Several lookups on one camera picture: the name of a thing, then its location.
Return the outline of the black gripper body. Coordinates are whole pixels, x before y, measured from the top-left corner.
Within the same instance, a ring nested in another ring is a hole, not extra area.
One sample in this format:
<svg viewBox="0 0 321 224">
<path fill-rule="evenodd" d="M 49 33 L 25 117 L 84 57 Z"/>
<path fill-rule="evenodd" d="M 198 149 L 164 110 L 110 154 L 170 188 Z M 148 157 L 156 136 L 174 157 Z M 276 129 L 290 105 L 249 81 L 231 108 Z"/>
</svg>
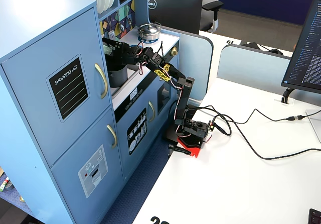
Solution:
<svg viewBox="0 0 321 224">
<path fill-rule="evenodd" d="M 123 43 L 121 60 L 123 64 L 136 64 L 137 54 L 140 52 L 140 47 L 135 45 L 130 47 L 129 44 Z"/>
</svg>

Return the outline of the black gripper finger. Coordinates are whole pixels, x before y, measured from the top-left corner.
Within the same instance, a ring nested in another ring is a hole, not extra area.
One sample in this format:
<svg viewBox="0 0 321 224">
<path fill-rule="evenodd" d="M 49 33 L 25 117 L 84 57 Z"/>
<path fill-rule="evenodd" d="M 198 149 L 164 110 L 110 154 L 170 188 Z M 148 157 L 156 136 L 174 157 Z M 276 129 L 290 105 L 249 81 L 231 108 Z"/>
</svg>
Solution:
<svg viewBox="0 0 321 224">
<path fill-rule="evenodd" d="M 120 48 L 123 47 L 123 43 L 122 42 L 111 40 L 111 39 L 108 39 L 108 38 L 103 38 L 102 42 L 103 42 L 104 46 L 107 46 L 107 47 L 110 47 L 110 48 L 113 47 L 115 49 L 120 49 Z"/>
<path fill-rule="evenodd" d="M 122 52 L 111 52 L 110 54 L 105 54 L 107 60 L 121 60 L 123 58 Z"/>
</svg>

